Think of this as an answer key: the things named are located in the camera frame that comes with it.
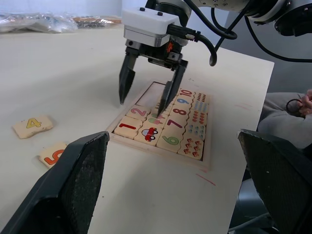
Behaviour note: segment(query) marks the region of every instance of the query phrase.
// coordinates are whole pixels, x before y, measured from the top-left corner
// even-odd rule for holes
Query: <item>person's hand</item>
[[[302,97],[301,102],[298,102],[299,112],[302,117],[312,114],[312,90],[308,90],[307,94]]]

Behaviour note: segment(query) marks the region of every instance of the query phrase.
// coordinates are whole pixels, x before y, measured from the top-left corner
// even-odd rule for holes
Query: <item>wooden puzzle tray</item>
[[[181,88],[157,117],[165,87],[152,82],[106,129],[113,141],[207,170],[210,164],[212,96]]]

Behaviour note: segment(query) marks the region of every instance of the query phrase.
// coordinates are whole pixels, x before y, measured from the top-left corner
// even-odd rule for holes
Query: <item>car picture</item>
[[[157,128],[144,129],[142,131],[142,135],[145,136],[145,140],[151,142],[155,140],[156,137],[154,135],[158,134]]]

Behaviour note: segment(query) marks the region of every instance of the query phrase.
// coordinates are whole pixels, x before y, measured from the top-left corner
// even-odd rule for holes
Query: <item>green number 6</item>
[[[169,144],[171,145],[178,145],[179,144],[179,140],[175,137],[170,137],[170,138],[167,138],[165,136],[162,136],[162,138]]]

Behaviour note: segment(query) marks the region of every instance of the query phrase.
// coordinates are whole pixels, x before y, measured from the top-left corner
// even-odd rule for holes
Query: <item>white table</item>
[[[0,35],[0,230],[47,171],[36,156],[43,147],[103,131],[123,110],[122,35],[120,28]],[[206,47],[193,42],[183,54],[183,85],[214,95],[211,170],[110,142],[90,234],[226,233],[246,166],[236,134],[256,129],[273,63],[220,49],[212,68]],[[144,58],[135,71],[125,106],[150,80],[173,77]],[[18,139],[11,126],[42,114],[54,128]]]

